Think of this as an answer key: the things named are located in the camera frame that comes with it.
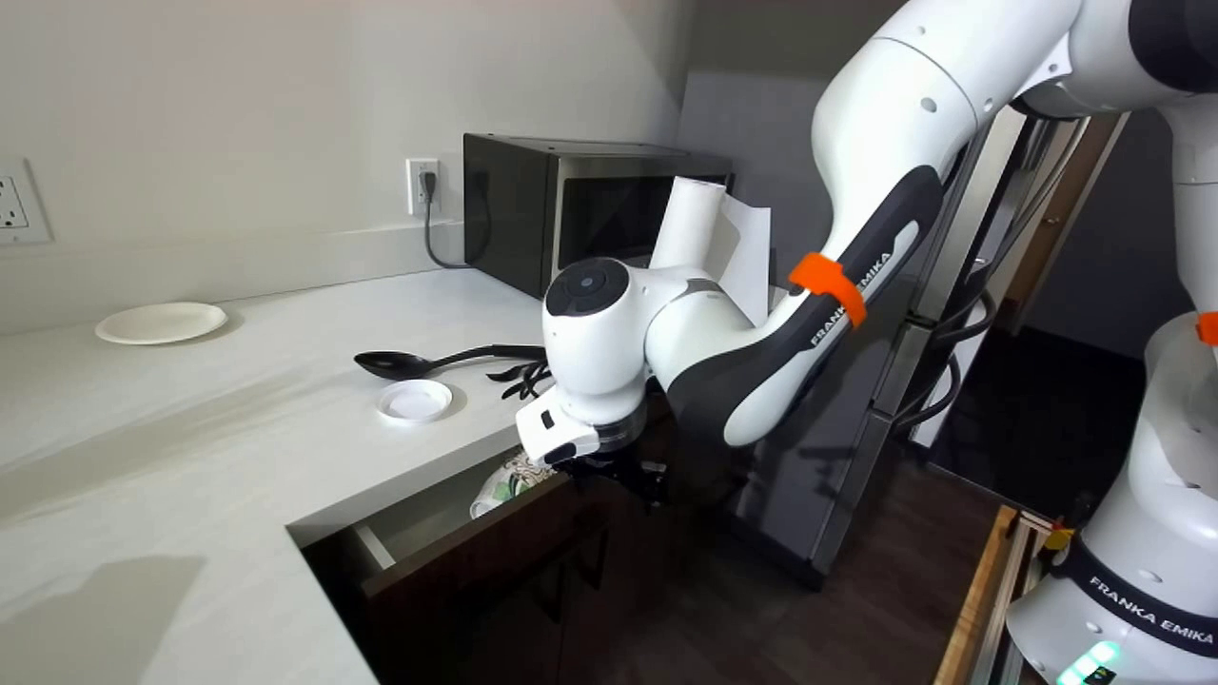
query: white plate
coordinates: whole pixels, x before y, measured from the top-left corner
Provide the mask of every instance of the white plate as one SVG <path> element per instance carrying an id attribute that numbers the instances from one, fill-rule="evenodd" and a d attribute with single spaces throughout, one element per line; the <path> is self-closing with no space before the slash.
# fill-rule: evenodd
<path id="1" fill-rule="evenodd" d="M 228 313 L 199 301 L 126 306 L 105 314 L 95 333 L 114 346 L 170 346 L 223 327 Z"/>
<path id="2" fill-rule="evenodd" d="M 380 395 L 380 414 L 398 427 L 444 414 L 451 386 L 442 381 L 398 381 Z"/>

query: cable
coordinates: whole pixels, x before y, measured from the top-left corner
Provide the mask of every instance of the cable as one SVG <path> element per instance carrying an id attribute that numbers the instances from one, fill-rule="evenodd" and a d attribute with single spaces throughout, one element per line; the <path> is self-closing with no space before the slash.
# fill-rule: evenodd
<path id="1" fill-rule="evenodd" d="M 418 183 L 423 183 L 423 246 L 426 246 L 431 261 L 442 270 L 463 270 L 463 261 L 442 260 L 431 238 L 431 206 L 432 206 L 432 185 L 439 185 L 432 171 L 423 171 Z"/>

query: cabinet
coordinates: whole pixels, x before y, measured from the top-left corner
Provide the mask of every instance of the cabinet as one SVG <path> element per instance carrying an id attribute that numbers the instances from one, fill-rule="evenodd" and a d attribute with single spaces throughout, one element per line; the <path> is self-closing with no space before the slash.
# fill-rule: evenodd
<path id="1" fill-rule="evenodd" d="M 380 679 L 583 679 L 659 588 L 694 508 L 728 483 L 715 461 L 685 455 L 671 419 L 638 455 L 674 468 L 671 507 L 555 475 L 469 522 L 502 463 L 492 455 L 309 546 L 309 563 Z"/>

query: dark wooden floor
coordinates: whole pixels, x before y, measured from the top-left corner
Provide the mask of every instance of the dark wooden floor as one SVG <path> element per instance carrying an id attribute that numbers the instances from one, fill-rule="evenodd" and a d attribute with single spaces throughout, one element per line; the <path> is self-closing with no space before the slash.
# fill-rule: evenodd
<path id="1" fill-rule="evenodd" d="M 605 650 L 600 685 L 931 679 L 995 503 L 885 455 L 822 588 L 715 525 Z"/>

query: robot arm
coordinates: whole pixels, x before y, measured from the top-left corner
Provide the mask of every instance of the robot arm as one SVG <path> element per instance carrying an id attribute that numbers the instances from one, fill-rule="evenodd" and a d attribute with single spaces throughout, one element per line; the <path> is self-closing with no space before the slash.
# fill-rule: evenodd
<path id="1" fill-rule="evenodd" d="M 761 327 L 697 270 L 701 238 L 664 246 L 649 270 L 609 260 L 565 265 L 545 296 L 555 386 L 518 414 L 526 451 L 563 463 L 631 442 L 648 375 L 685 432 L 732 447 L 763 436 L 931 229 L 947 163 L 971 134 L 1063 68 L 1075 8 L 910 0 L 841 68 L 809 128 L 833 229 L 796 265 L 799 294 Z"/>

